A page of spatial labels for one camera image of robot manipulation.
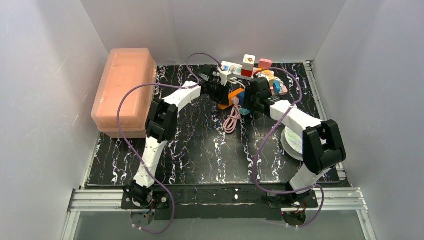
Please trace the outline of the pink translucent storage box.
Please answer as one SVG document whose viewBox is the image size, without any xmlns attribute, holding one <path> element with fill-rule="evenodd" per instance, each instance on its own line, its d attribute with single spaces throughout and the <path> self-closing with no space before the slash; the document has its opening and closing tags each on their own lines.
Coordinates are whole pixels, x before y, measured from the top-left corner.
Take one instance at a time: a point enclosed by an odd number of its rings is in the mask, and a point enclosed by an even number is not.
<svg viewBox="0 0 424 240">
<path fill-rule="evenodd" d="M 157 66 L 147 48 L 115 48 L 109 53 L 91 117 L 112 139 L 146 137 Z"/>
</svg>

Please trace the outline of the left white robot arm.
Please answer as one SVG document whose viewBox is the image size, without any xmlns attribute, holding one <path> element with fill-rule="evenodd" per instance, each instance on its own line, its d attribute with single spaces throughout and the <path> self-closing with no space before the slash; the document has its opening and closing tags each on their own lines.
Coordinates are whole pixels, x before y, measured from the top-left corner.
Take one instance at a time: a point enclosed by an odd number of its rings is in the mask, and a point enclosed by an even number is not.
<svg viewBox="0 0 424 240">
<path fill-rule="evenodd" d="M 218 66 L 200 75 L 192 74 L 194 81 L 186 81 L 182 86 L 165 98 L 152 100 L 145 122 L 146 139 L 142 154 L 131 146 L 130 149 L 140 160 L 140 166 L 131 184 L 124 186 L 124 194 L 142 208 L 153 202 L 151 187 L 159 181 L 155 172 L 166 144 L 177 132 L 179 112 L 201 95 L 208 95 L 218 104 L 229 104 L 233 73 Z"/>
</svg>

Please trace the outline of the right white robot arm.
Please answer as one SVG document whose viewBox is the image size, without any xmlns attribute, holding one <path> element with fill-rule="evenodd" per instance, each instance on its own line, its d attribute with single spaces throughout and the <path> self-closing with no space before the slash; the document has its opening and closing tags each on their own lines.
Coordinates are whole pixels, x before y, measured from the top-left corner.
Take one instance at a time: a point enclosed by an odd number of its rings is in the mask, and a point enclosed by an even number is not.
<svg viewBox="0 0 424 240">
<path fill-rule="evenodd" d="M 324 174 L 347 158 L 338 124 L 331 119 L 322 121 L 314 118 L 298 109 L 296 102 L 290 103 L 280 95 L 273 95 L 267 78 L 254 78 L 245 98 L 254 110 L 276 121 L 253 159 L 252 180 L 260 190 L 273 195 L 290 195 L 296 199 L 298 195 L 310 192 Z M 292 130 L 302 140 L 303 164 L 285 185 L 285 191 L 266 189 L 257 180 L 258 158 L 280 125 Z"/>
</svg>

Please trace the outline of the teal white charger plug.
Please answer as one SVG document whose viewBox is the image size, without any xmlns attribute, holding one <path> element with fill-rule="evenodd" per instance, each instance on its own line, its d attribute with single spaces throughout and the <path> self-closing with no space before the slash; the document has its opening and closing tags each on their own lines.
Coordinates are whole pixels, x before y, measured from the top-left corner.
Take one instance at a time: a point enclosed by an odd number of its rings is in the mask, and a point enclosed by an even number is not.
<svg viewBox="0 0 424 240">
<path fill-rule="evenodd" d="M 249 109 L 246 109 L 246 108 L 240 108 L 239 112 L 242 116 L 248 116 L 251 113 L 251 111 Z"/>
</svg>

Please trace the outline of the orange socket cube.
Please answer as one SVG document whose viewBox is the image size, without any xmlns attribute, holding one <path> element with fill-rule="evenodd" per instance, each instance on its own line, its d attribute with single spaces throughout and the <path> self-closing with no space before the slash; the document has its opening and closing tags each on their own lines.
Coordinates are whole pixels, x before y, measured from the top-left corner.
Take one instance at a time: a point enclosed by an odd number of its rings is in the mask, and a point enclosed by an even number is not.
<svg viewBox="0 0 424 240">
<path fill-rule="evenodd" d="M 228 104 L 218 104 L 218 108 L 221 110 L 225 110 L 233 105 L 233 99 L 237 98 L 239 94 L 244 94 L 245 90 L 243 88 L 239 88 L 235 91 L 232 91 L 228 94 Z"/>
</svg>

